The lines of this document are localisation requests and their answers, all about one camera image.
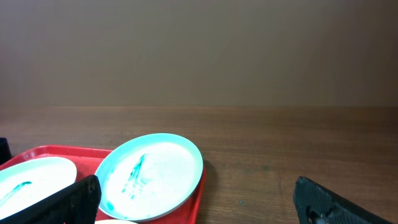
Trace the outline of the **white plate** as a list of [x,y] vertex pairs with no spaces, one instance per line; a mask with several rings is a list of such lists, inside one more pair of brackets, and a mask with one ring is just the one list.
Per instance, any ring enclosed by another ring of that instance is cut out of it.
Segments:
[[138,223],[128,220],[108,219],[108,220],[95,221],[95,224],[138,224]]
[[189,139],[168,133],[134,138],[108,154],[95,172],[99,209],[119,220],[154,220],[187,201],[202,173],[201,152]]
[[2,170],[1,219],[68,187],[76,177],[76,165],[62,157],[32,159]]

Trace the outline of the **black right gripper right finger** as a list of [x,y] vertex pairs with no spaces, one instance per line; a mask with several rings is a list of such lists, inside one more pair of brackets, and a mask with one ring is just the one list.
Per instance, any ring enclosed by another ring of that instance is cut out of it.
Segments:
[[293,201],[300,224],[391,224],[305,176],[295,183]]

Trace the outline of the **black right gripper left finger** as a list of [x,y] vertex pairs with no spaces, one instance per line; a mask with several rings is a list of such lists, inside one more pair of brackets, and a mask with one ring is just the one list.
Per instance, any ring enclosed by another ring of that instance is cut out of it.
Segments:
[[100,182],[89,175],[2,219],[1,224],[94,224],[100,201]]

